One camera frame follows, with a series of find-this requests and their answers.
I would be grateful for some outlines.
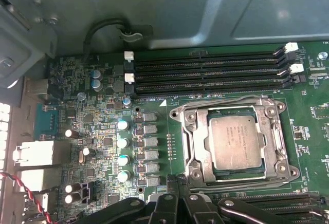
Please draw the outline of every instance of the cpu socket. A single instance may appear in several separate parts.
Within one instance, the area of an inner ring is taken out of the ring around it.
[[[279,114],[267,96],[194,101],[170,111],[181,123],[185,173],[194,191],[279,187],[297,179],[289,165]]]

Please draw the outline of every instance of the metal plate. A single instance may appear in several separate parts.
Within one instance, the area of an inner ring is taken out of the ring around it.
[[[227,116],[209,122],[212,161],[217,170],[240,170],[262,165],[253,116]]]

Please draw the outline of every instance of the black cable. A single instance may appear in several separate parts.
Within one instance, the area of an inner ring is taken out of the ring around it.
[[[108,25],[120,25],[123,27],[123,30],[121,30],[124,33],[131,33],[131,27],[130,24],[121,18],[107,18],[104,20],[101,20],[91,26],[89,29],[84,42],[83,42],[83,61],[86,62],[89,55],[90,55],[90,50],[91,50],[91,42],[93,35],[98,31],[99,29],[108,26]]]

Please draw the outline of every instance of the white connector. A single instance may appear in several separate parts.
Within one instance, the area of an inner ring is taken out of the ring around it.
[[[304,66],[303,66],[303,64],[295,63],[295,64],[292,64],[289,67],[289,69],[290,69],[290,74],[295,74],[295,73],[303,72]]]
[[[133,73],[125,73],[124,74],[124,81],[126,83],[132,84],[135,82],[135,75]]]
[[[286,53],[296,51],[298,50],[298,43],[287,43],[284,48]]]
[[[132,51],[125,51],[124,52],[124,59],[129,63],[134,60],[134,52]]]

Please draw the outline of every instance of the gray metal panel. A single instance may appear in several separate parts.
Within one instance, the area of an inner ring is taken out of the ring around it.
[[[22,14],[28,26],[22,25],[9,11],[8,5],[0,3],[0,86],[7,87],[19,79],[29,68],[46,54],[54,57],[57,35],[45,23],[37,23],[40,13],[29,0],[8,0],[18,14]]]
[[[82,52],[89,26],[126,17],[153,27],[149,49],[316,40],[328,37],[327,0],[41,0],[44,19],[59,18],[58,54]],[[93,38],[94,51],[122,49],[116,29]]]

